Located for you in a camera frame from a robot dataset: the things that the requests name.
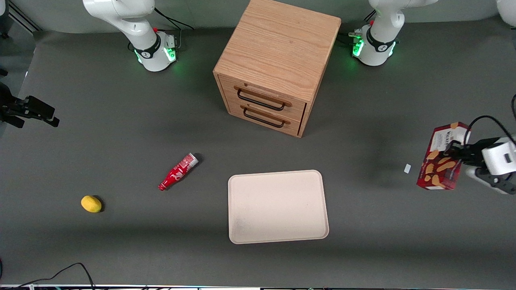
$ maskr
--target red bottle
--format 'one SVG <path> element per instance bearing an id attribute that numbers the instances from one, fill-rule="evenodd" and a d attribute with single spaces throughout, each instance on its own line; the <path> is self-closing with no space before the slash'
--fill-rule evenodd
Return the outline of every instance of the red bottle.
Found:
<path id="1" fill-rule="evenodd" d="M 167 189 L 170 185 L 179 181 L 185 174 L 192 169 L 195 164 L 199 162 L 197 158 L 191 153 L 189 153 L 179 164 L 174 166 L 172 170 L 167 175 L 167 178 L 163 180 L 163 182 L 158 186 L 159 190 L 163 191 Z"/>

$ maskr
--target drawer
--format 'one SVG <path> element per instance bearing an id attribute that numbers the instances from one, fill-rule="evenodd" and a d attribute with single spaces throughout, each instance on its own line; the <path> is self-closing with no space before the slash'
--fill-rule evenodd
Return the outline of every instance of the drawer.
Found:
<path id="1" fill-rule="evenodd" d="M 242 102 L 228 102 L 230 114 L 244 120 L 297 137 L 300 122 L 285 117 L 277 117 Z"/>
<path id="2" fill-rule="evenodd" d="M 234 78 L 219 75 L 220 83 L 228 103 L 244 103 L 269 115 L 287 117 L 301 121 L 305 103 L 286 98 L 277 93 L 253 87 Z"/>

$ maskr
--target white tray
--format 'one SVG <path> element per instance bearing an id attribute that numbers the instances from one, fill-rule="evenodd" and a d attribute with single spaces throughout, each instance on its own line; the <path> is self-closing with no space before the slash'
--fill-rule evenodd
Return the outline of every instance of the white tray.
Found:
<path id="1" fill-rule="evenodd" d="M 234 175 L 228 181 L 229 239 L 235 244 L 328 236 L 317 170 Z"/>

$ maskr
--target green led light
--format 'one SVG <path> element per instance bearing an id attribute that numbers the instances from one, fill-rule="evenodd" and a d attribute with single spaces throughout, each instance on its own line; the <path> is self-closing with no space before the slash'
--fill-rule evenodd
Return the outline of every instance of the green led light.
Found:
<path id="1" fill-rule="evenodd" d="M 362 52 L 362 47 L 364 47 L 364 41 L 360 39 L 359 42 L 355 43 L 353 47 L 353 55 L 358 57 Z"/>
<path id="2" fill-rule="evenodd" d="M 392 44 L 392 47 L 391 47 L 391 52 L 389 52 L 389 56 L 392 55 L 392 51 L 394 50 L 394 47 L 396 46 L 396 41 L 394 41 L 394 43 Z"/>
<path id="3" fill-rule="evenodd" d="M 175 49 L 168 49 L 164 47 L 163 51 L 165 52 L 165 54 L 167 54 L 168 60 L 170 60 L 170 62 L 175 61 Z"/>
<path id="4" fill-rule="evenodd" d="M 140 56 L 138 55 L 138 53 L 136 52 L 136 50 L 134 50 L 134 54 L 136 54 L 136 57 L 138 58 L 138 62 L 139 62 L 139 63 L 141 63 Z"/>

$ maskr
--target wooden cabinet top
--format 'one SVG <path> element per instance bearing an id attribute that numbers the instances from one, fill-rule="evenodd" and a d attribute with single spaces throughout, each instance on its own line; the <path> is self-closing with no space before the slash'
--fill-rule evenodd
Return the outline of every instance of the wooden cabinet top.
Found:
<path id="1" fill-rule="evenodd" d="M 251 0 L 214 72 L 312 102 L 341 19 Z"/>

